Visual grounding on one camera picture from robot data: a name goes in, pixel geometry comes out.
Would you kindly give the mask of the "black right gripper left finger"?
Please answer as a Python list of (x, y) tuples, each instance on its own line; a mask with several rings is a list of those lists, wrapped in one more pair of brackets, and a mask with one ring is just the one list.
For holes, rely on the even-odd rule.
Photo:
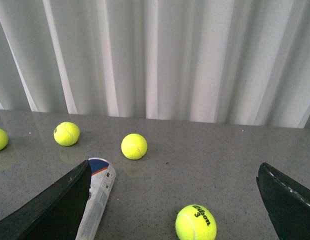
[(88, 160), (0, 220), (0, 240), (74, 240), (89, 198)]

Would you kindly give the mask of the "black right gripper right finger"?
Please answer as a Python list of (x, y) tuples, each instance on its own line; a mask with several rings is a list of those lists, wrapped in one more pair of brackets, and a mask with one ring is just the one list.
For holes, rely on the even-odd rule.
[(280, 240), (310, 240), (310, 189), (263, 162), (256, 183)]

